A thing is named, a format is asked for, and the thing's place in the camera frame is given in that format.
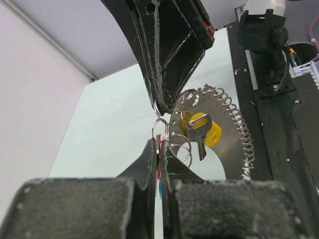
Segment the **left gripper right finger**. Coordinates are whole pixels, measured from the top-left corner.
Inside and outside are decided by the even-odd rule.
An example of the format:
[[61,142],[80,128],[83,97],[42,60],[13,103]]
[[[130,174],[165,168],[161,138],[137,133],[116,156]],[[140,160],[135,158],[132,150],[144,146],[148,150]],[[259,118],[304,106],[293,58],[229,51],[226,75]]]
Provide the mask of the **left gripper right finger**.
[[164,141],[161,154],[166,239],[312,239],[290,188],[278,181],[205,181]]

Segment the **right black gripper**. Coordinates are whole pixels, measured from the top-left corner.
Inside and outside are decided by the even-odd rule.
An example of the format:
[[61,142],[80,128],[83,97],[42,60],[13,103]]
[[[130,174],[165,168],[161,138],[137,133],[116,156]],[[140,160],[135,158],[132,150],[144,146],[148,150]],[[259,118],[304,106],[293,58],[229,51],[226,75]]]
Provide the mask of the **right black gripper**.
[[159,7],[155,0],[102,3],[133,51],[154,111],[158,116],[171,112],[205,51],[214,44],[214,29],[202,2],[162,0]]

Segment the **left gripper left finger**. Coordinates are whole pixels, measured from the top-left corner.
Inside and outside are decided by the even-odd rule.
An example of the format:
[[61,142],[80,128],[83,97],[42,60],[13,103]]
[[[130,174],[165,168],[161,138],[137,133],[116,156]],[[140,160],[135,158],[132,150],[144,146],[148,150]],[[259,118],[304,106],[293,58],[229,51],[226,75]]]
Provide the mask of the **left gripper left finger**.
[[17,191],[3,239],[152,239],[156,143],[114,178],[35,178]]

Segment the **red key tag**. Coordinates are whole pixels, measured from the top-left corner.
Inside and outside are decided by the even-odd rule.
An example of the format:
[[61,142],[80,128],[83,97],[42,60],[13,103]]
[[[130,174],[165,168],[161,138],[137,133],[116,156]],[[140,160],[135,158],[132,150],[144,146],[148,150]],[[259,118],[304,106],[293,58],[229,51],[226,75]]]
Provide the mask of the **red key tag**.
[[156,140],[156,153],[157,153],[157,180],[161,180],[161,145],[162,145],[162,135],[158,134],[155,137]]

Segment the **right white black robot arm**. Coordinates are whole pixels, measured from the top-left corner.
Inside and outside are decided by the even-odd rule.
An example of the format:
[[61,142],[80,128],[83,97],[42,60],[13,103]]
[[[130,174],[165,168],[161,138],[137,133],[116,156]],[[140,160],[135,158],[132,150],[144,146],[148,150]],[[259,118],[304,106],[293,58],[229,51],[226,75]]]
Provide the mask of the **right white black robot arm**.
[[[138,61],[151,105],[171,114],[205,51],[214,28],[199,0],[105,0]],[[268,53],[284,46],[283,0],[250,0],[240,18],[240,48]]]

